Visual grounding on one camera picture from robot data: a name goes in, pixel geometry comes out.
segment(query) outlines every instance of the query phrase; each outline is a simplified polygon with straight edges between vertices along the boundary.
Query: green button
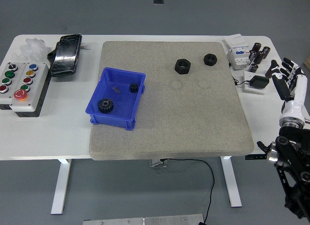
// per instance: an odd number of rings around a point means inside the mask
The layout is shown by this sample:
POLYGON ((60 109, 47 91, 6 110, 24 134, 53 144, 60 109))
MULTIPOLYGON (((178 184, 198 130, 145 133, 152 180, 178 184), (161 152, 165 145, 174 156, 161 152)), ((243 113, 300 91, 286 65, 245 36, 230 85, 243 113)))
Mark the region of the green button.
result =
POLYGON ((2 83, 3 83, 3 84, 8 84, 10 81, 11 81, 11 80, 10 80, 9 78, 4 78, 4 79, 2 80, 2 83))
POLYGON ((28 88, 29 88, 28 85, 22 85, 22 86, 20 87, 20 89, 25 89, 26 91, 27 91, 28 88))
POLYGON ((15 76, 15 73, 13 71, 6 71, 4 73, 4 75, 7 77, 7 78, 13 78, 15 76))

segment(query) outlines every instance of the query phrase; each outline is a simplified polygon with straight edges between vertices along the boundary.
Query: black cable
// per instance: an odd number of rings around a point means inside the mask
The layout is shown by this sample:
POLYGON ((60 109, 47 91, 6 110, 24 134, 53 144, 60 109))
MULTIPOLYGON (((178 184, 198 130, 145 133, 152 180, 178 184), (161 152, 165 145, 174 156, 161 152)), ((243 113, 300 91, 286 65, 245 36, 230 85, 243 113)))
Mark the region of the black cable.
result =
POLYGON ((214 184, 215 184, 215 179, 214 179, 214 173, 213 173, 213 170, 211 168, 211 166, 206 162, 206 161, 203 161, 203 160, 196 160, 196 159, 171 159, 171 158, 167 158, 167 159, 160 159, 160 161, 166 161, 166 160, 172 160, 172 161, 200 161, 200 162, 204 162, 206 165, 208 165, 208 167, 210 168, 211 170, 211 173, 212 173, 212 178, 213 178, 213 184, 212 184, 212 188, 211 188, 211 192, 210 192, 210 203, 209 203, 209 206, 208 206, 208 210, 207 210, 207 214, 205 216, 205 219, 203 221, 203 223, 205 224, 205 222, 207 221, 207 218, 208 218, 208 214, 209 214, 209 209, 210 209, 210 206, 211 206, 211 199, 212 199, 212 190, 214 188, 214 184))
POLYGON ((235 85, 240 85, 240 84, 243 84, 243 83, 245 83, 245 82, 250 82, 249 80, 245 80, 245 81, 239 83, 239 80, 236 80, 234 77, 233 77, 233 81, 234 81, 234 84, 235 84, 235 85))

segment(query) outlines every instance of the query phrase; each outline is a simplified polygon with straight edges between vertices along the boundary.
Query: white table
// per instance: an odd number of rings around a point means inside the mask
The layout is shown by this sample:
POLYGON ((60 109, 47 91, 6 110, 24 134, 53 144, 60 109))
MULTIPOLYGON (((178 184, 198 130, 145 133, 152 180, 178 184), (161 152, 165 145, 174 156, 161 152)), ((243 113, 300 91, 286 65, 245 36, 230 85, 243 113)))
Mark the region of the white table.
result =
MULTIPOLYGON (((54 49, 61 36, 63 35, 17 36, 0 66, 0 72, 8 62, 15 62, 12 54, 20 53, 19 47, 26 44, 27 38, 42 39, 46 46, 54 49)), ((263 36, 244 38, 250 48, 255 42, 271 48, 271 52, 260 64, 257 73, 264 74, 272 59, 276 59, 278 63, 281 62, 269 38, 263 36)), ((102 44, 106 41, 212 41, 221 42, 224 50, 228 51, 223 36, 83 35, 82 45, 90 50, 81 50, 75 75, 52 79, 38 118, 20 118, 12 111, 0 111, 2 124, 0 160, 58 159, 61 162, 52 214, 62 213, 71 159, 90 158, 91 123, 85 108, 96 87, 102 44)), ((243 71, 232 70, 232 74, 236 79, 242 80, 243 71)), ((262 141, 269 144, 278 135, 283 102, 272 82, 267 86, 264 96, 244 93, 242 88, 243 86, 238 86, 237 91, 253 142, 262 141)), ((253 154, 261 153, 263 152, 256 146, 253 154)), ((241 206, 230 157, 221 157, 221 160, 231 204, 241 206)))

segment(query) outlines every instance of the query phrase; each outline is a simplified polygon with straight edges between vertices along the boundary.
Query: small black gear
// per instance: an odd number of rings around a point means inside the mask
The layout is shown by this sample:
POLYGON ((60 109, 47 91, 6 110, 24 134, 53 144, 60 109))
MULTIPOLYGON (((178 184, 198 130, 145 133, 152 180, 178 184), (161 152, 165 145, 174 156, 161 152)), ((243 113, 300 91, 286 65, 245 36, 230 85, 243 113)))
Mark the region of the small black gear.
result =
POLYGON ((132 93, 137 93, 138 92, 138 85, 136 83, 132 83, 131 85, 129 85, 129 90, 132 92, 132 93))
POLYGON ((98 109, 101 113, 109 113, 113 108, 113 101, 109 98, 103 98, 98 102, 98 109))

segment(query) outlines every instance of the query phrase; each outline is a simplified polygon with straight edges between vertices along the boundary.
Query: gray floor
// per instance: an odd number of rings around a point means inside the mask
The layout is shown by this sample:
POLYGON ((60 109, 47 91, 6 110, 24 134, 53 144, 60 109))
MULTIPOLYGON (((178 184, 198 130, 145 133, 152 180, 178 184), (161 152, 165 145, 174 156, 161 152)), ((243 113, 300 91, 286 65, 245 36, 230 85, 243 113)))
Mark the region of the gray floor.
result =
MULTIPOLYGON (((302 64, 310 53, 309 11, 310 0, 164 0, 163 5, 153 0, 0 0, 0 61, 19 34, 241 33, 268 36, 281 58, 302 64)), ((205 160, 216 174, 208 225, 309 224, 284 207, 284 191, 268 162, 232 158, 243 203, 232 209, 220 159, 205 160)), ((206 214, 212 182, 201 163, 170 161, 166 169, 153 169, 148 161, 73 160, 64 213, 50 215, 59 165, 57 160, 0 161, 1 225, 206 214)))

